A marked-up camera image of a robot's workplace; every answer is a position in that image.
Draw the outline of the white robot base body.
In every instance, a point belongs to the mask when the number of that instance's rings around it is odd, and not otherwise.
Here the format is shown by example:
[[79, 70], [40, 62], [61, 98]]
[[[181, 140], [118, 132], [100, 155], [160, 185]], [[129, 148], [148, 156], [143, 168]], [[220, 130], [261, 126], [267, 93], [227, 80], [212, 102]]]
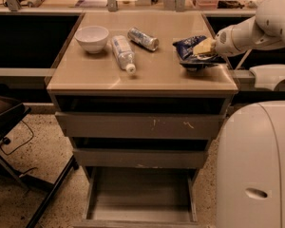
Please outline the white robot base body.
[[217, 228], [285, 228], [285, 101], [246, 105], [224, 125]]

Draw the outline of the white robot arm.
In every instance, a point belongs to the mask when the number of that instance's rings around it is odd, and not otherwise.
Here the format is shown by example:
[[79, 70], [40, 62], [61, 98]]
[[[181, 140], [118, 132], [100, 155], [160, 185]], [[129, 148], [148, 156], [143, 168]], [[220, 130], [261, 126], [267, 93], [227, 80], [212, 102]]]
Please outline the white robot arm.
[[193, 54], [236, 56], [250, 49], [276, 48], [285, 48], [285, 0], [263, 0], [253, 17], [201, 41]]

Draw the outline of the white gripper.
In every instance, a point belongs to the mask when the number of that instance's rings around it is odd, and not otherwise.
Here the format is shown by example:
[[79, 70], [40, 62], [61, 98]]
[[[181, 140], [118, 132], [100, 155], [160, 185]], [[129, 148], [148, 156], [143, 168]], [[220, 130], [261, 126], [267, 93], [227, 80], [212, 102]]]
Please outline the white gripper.
[[239, 55], [239, 50], [236, 48], [232, 38], [233, 26], [221, 29], [215, 40], [206, 38], [193, 47], [193, 54], [212, 54], [216, 51], [221, 56], [236, 56]]

